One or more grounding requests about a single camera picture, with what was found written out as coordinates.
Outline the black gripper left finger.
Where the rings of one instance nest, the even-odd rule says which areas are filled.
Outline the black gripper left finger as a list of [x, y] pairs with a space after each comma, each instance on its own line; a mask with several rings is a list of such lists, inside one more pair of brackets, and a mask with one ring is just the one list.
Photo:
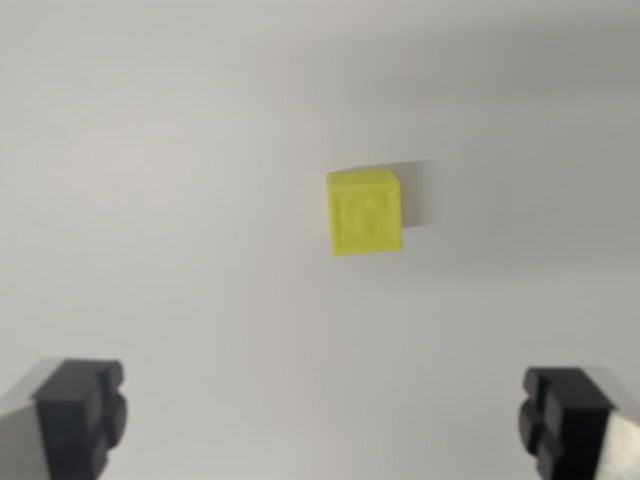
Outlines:
[[124, 435], [118, 360], [45, 358], [1, 394], [3, 479], [98, 479]]

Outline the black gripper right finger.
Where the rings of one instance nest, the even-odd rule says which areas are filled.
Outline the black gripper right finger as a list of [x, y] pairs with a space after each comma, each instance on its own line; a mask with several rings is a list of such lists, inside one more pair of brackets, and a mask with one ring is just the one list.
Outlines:
[[545, 480], [637, 479], [639, 388], [602, 367], [530, 367], [522, 445]]

